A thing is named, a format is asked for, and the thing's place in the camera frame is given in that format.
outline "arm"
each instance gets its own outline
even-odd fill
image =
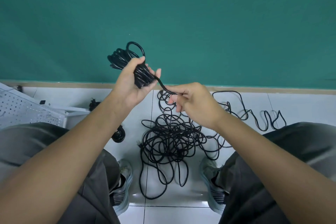
[[[292,223],[336,223],[336,183],[227,113],[203,85],[167,88],[182,94],[170,96],[176,111],[224,137]]]
[[[139,90],[134,85],[133,71],[143,61],[132,59],[114,90],[94,111],[1,184],[1,223],[59,220],[111,135],[155,86],[153,82]]]

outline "shoe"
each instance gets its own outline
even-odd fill
[[[110,192],[110,201],[115,213],[119,216],[129,206],[128,189],[132,183],[133,170],[131,164],[125,159],[118,161],[118,164],[120,167],[120,185]]]
[[[218,214],[222,214],[225,208],[224,189],[216,186],[212,181],[219,174],[220,168],[216,163],[207,157],[203,158],[199,166],[199,174],[208,188],[208,205],[210,209]]]

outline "forearm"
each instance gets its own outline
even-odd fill
[[[56,223],[128,114],[111,93],[64,136],[29,159],[0,188],[2,223]]]
[[[336,222],[334,182],[228,113],[218,133],[251,167],[292,223]]]

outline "baseboard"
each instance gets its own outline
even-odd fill
[[[83,82],[24,82],[15,80],[0,80],[7,86],[23,86],[23,87],[44,87],[44,88],[85,88],[85,89],[113,89],[114,83],[83,83]],[[289,89],[289,88],[263,88],[263,87],[220,87],[207,86],[209,91],[219,90],[235,90],[238,92],[252,93],[292,93],[292,94],[324,94],[336,95],[336,90],[320,90],[320,89]],[[161,86],[157,85],[155,90],[161,90]]]

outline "person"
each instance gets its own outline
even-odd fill
[[[114,90],[69,131],[44,123],[0,131],[1,223],[119,223],[133,171],[103,148],[156,84],[134,85],[143,61],[132,59]],[[177,112],[236,150],[221,168],[207,159],[199,168],[220,223],[336,223],[335,127],[299,123],[263,136],[222,109],[203,85],[167,88],[178,93],[169,99]]]

